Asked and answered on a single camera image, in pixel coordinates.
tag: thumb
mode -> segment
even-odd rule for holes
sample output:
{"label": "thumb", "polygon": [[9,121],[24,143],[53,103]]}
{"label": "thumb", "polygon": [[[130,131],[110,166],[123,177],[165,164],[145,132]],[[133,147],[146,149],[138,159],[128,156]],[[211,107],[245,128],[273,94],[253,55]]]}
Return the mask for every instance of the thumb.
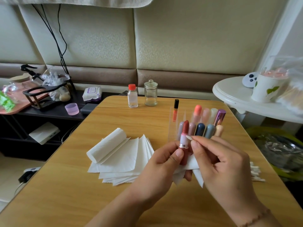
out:
{"label": "thumb", "polygon": [[174,173],[174,171],[178,168],[183,156],[184,151],[182,149],[176,149],[175,152],[172,153],[169,159],[164,163],[168,173]]}
{"label": "thumb", "polygon": [[194,156],[197,160],[202,177],[204,179],[207,177],[211,177],[214,174],[215,169],[202,145],[199,142],[192,140],[191,148],[194,152]]}

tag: hand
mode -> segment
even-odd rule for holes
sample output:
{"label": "hand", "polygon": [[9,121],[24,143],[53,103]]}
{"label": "hand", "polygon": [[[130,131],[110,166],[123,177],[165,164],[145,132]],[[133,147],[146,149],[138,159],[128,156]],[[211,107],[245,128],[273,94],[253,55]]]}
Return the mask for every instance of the hand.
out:
{"label": "hand", "polygon": [[[192,138],[191,147],[207,189],[237,225],[266,210],[254,192],[247,153],[216,136]],[[218,160],[210,160],[207,151]]]}
{"label": "hand", "polygon": [[[162,198],[172,185],[172,175],[178,168],[184,152],[178,149],[179,142],[169,142],[157,149],[139,177],[129,189],[150,209]],[[184,178],[191,181],[192,171],[185,172]]]}

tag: white cup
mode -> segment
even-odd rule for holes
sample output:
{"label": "white cup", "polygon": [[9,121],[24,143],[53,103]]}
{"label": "white cup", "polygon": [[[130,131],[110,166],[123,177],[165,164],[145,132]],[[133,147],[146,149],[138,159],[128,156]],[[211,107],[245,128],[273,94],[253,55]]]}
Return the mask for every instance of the white cup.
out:
{"label": "white cup", "polygon": [[278,90],[286,82],[287,78],[287,76],[284,78],[273,78],[258,75],[251,98],[260,103],[269,103],[277,95]]}

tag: bracelet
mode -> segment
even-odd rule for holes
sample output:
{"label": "bracelet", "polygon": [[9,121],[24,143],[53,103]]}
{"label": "bracelet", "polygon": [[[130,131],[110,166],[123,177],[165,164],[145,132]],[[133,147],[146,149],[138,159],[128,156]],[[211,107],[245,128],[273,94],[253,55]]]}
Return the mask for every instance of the bracelet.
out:
{"label": "bracelet", "polygon": [[247,222],[244,225],[240,225],[239,227],[248,227],[248,226],[251,226],[252,224],[255,224],[257,221],[259,221],[260,219],[262,219],[263,217],[265,217],[269,213],[270,213],[270,209],[266,209],[265,211],[263,211],[262,213],[260,213],[258,215],[258,217],[252,219],[250,222]]}

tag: purple cup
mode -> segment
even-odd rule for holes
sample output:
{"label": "purple cup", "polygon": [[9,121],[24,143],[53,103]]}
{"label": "purple cup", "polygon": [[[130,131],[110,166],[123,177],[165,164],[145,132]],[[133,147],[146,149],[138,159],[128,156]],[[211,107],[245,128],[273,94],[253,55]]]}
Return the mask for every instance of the purple cup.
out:
{"label": "purple cup", "polygon": [[65,109],[70,116],[74,116],[79,113],[79,108],[76,103],[69,103],[65,105]]}

